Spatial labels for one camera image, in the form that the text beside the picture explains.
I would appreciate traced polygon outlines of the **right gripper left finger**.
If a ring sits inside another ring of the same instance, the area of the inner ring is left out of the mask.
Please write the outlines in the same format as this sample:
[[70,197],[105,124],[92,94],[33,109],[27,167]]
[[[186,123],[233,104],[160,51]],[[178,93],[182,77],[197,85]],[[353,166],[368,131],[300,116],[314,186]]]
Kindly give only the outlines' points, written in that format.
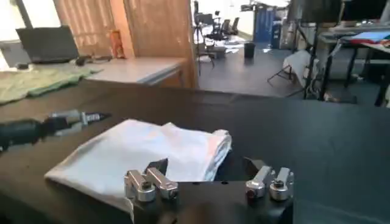
[[179,193],[179,185],[166,177],[168,163],[169,160],[164,158],[150,162],[143,173],[128,170],[124,175],[126,197],[149,203],[160,193],[165,200],[175,199]]

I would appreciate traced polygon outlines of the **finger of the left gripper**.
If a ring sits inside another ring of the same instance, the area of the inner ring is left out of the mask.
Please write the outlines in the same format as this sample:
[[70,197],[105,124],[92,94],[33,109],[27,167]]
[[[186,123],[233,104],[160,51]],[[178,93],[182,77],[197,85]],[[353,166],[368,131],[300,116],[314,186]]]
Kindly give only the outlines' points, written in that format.
[[50,117],[56,120],[63,120],[68,125],[82,124],[90,125],[95,122],[103,121],[112,115],[110,113],[92,112],[87,113],[79,110],[62,111],[53,113]]
[[72,124],[70,128],[64,129],[64,130],[59,130],[55,132],[55,136],[66,136],[66,135],[71,135],[74,133],[77,133],[83,129],[83,123],[78,122],[75,124]]

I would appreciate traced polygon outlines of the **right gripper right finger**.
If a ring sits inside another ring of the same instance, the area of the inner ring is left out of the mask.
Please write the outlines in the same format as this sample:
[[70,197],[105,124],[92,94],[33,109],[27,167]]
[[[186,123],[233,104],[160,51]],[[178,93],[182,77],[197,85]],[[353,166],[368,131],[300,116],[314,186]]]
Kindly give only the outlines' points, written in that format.
[[246,181],[246,195],[249,200],[263,198],[266,192],[274,201],[286,201],[293,196],[294,173],[281,167],[277,173],[274,168],[260,159],[243,158],[244,168],[250,177]]

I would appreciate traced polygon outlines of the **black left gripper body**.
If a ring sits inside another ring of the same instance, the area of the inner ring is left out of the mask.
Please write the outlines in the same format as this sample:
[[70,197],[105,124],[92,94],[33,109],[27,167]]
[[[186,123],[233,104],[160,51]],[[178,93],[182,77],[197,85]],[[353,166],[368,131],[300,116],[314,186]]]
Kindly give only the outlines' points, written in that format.
[[67,128],[68,121],[60,117],[49,117],[44,121],[21,119],[1,123],[1,151],[14,145],[35,144]]

